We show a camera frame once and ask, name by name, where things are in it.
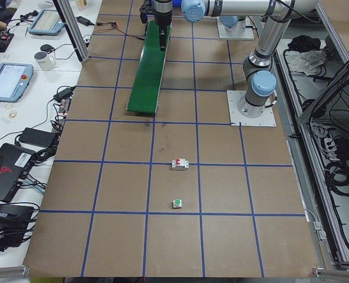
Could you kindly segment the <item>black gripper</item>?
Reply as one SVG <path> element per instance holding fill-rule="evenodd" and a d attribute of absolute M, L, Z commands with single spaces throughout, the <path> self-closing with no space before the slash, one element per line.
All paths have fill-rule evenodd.
<path fill-rule="evenodd" d="M 154 16 L 154 20 L 159 27 L 160 50 L 165 51 L 167 27 L 170 25 L 170 13 L 157 13 Z"/>

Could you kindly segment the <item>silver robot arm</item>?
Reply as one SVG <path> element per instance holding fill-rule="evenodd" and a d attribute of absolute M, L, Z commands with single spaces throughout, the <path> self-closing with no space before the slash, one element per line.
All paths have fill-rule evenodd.
<path fill-rule="evenodd" d="M 292 19 L 315 8 L 316 1 L 182 1 L 177 9 L 172 1 L 146 1 L 146 8 L 159 23 L 180 29 L 185 46 L 190 46 L 190 59 L 169 63 L 164 71 L 165 94 L 176 90 L 192 91 L 195 107 L 206 105 L 207 98 L 219 102 L 220 93 L 230 88 L 248 89 L 250 77 L 269 70 L 272 56 Z M 254 17 L 265 17 L 263 25 L 252 28 L 251 40 L 220 40 L 218 19 L 238 19 L 235 28 Z"/>
<path fill-rule="evenodd" d="M 227 32 L 245 32 L 246 16 L 220 16 L 220 23 L 225 27 Z"/>

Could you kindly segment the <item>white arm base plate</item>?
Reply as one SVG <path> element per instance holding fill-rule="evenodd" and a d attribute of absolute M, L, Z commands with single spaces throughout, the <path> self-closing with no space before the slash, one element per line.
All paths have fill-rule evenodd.
<path fill-rule="evenodd" d="M 251 106 L 245 101 L 246 91 L 228 90 L 228 107 L 231 126 L 276 127 L 270 98 L 264 106 Z"/>
<path fill-rule="evenodd" d="M 248 17 L 246 17 L 245 32 L 227 32 L 225 27 L 220 23 L 217 17 L 218 35 L 220 40 L 236 40 L 236 41 L 253 41 L 253 25 Z"/>

